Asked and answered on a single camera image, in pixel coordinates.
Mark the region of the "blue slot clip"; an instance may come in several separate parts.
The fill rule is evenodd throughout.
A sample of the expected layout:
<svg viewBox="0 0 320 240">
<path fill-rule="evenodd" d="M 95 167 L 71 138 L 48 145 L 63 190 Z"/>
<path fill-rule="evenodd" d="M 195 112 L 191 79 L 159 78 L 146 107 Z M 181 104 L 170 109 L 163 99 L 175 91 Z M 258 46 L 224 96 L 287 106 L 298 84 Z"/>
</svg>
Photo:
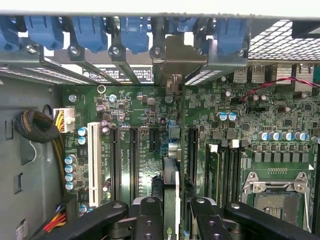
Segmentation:
<svg viewBox="0 0 320 240">
<path fill-rule="evenodd" d="M 174 35 L 192 32 L 197 20 L 196 17 L 169 17 L 168 32 Z"/>
<path fill-rule="evenodd" d="M 78 44 L 92 53 L 108 49 L 106 25 L 102 16 L 73 16 L 72 23 Z"/>
<path fill-rule="evenodd" d="M 64 47 L 64 29 L 58 16 L 24 16 L 28 37 L 50 51 Z"/>
<path fill-rule="evenodd" d="M 217 48 L 220 56 L 227 56 L 242 49 L 248 20 L 219 18 L 216 21 Z"/>
<path fill-rule="evenodd" d="M 9 16 L 0 15 L 0 51 L 16 52 L 20 49 L 20 38 L 16 25 Z"/>
<path fill-rule="evenodd" d="M 132 54 L 149 50 L 148 18 L 145 16 L 120 17 L 121 43 Z"/>
</svg>

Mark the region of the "black RAM slot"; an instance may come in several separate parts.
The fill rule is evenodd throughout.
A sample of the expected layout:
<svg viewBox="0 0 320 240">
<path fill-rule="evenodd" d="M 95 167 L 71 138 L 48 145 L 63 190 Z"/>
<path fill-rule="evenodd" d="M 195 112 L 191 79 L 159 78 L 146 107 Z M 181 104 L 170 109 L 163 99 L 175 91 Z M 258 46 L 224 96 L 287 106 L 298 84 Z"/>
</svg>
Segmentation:
<svg viewBox="0 0 320 240">
<path fill-rule="evenodd" d="M 232 155 L 232 184 L 231 184 L 231 200 L 238 201 L 239 198 L 239 179 L 241 171 L 241 151 L 240 140 L 233 139 L 231 141 L 231 155 Z"/>
<path fill-rule="evenodd" d="M 226 200 L 228 199 L 228 175 L 229 175 L 229 150 L 227 147 L 223 147 L 221 149 L 222 152 L 222 165 L 223 165 L 223 172 L 221 174 L 222 176 L 222 184 L 221 184 L 221 202 L 222 205 L 226 203 Z"/>
</svg>

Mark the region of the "short black expansion slot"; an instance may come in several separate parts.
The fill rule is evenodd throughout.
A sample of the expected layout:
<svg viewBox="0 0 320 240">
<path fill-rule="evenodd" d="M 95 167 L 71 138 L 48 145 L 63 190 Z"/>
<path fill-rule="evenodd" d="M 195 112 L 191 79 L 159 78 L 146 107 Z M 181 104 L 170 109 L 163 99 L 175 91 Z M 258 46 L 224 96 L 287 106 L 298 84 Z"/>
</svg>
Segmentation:
<svg viewBox="0 0 320 240">
<path fill-rule="evenodd" d="M 149 151 L 151 153 L 159 151 L 159 139 L 159 129 L 157 127 L 151 127 L 149 129 Z"/>
</svg>

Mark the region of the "white power connector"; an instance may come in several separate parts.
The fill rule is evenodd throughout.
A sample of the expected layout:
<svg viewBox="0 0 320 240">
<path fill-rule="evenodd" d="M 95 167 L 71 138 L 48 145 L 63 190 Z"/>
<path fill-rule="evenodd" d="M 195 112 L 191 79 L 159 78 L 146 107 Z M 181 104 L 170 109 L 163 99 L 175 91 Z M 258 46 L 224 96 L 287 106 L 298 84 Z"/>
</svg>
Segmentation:
<svg viewBox="0 0 320 240">
<path fill-rule="evenodd" d="M 61 134 L 73 133 L 76 129 L 75 122 L 74 108 L 53 109 L 53 125 L 57 127 Z"/>
</svg>

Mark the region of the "open grey PC case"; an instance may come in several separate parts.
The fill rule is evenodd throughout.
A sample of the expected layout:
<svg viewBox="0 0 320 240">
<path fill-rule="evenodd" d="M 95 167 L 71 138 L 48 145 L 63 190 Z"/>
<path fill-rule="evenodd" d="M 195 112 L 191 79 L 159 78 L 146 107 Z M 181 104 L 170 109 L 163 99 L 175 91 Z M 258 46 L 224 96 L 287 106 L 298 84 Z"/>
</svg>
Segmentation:
<svg viewBox="0 0 320 240">
<path fill-rule="evenodd" d="M 197 86 L 251 66 L 320 65 L 320 16 L 249 17 L 231 14 L 80 13 L 3 14 L 15 24 L 18 51 L 0 51 L 0 240 L 41 240 L 83 215 L 68 193 L 66 135 L 54 126 L 53 109 L 66 108 L 64 88 L 88 86 L 163 87 L 155 83 L 154 60 L 168 36 L 207 57 L 187 81 Z M 48 50 L 29 38 L 24 16 L 55 16 L 62 23 L 63 49 Z M 106 51 L 93 53 L 78 44 L 72 17 L 103 17 Z M 132 54 L 122 45 L 120 17 L 147 17 L 149 48 Z M 169 17 L 197 18 L 192 32 L 169 33 Z M 219 55 L 217 19 L 246 19 L 242 49 Z M 183 240 L 193 238 L 192 213 Z"/>
</svg>

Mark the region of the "white expansion slot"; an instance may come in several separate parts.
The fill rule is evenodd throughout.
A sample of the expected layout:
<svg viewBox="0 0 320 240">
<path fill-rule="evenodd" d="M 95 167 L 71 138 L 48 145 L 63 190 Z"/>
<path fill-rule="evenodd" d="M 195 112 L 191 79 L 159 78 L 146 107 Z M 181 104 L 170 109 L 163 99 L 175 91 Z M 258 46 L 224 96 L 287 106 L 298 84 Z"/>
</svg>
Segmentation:
<svg viewBox="0 0 320 240">
<path fill-rule="evenodd" d="M 89 205 L 99 207 L 102 202 L 102 146 L 99 122 L 87 124 Z"/>
</svg>

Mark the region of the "green motherboard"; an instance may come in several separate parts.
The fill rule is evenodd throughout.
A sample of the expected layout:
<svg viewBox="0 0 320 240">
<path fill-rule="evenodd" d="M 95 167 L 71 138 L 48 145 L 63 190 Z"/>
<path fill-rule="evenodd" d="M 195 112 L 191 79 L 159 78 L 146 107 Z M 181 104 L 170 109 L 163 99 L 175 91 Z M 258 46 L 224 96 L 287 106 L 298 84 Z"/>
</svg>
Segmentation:
<svg viewBox="0 0 320 240">
<path fill-rule="evenodd" d="M 112 201 L 110 132 L 118 127 L 121 199 L 153 196 L 162 200 L 161 145 L 150 152 L 149 130 L 157 125 L 160 86 L 68 86 L 66 108 L 75 109 L 75 131 L 65 133 L 67 192 L 77 198 L 77 212 L 89 205 L 88 128 L 100 123 L 101 205 Z M 311 232 L 320 236 L 320 64 L 278 64 L 242 68 L 220 79 L 186 86 L 185 122 L 198 129 L 196 184 L 188 199 L 207 197 L 219 207 L 232 201 L 231 141 L 240 140 L 238 201 L 250 171 L 260 178 L 291 178 L 307 172 L 311 183 Z M 130 199 L 130 128 L 139 130 L 138 196 Z M 227 200 L 222 205 L 222 148 L 229 150 Z"/>
</svg>

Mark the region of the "CPU socket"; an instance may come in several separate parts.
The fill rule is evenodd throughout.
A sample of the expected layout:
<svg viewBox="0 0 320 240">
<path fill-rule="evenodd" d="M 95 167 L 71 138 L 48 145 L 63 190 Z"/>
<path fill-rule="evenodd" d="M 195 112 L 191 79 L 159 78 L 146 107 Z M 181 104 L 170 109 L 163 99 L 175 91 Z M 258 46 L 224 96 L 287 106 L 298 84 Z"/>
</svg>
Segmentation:
<svg viewBox="0 0 320 240">
<path fill-rule="evenodd" d="M 241 201 L 273 217 L 311 232 L 311 182 L 306 171 L 291 178 L 259 177 L 250 171 L 242 185 Z"/>
</svg>

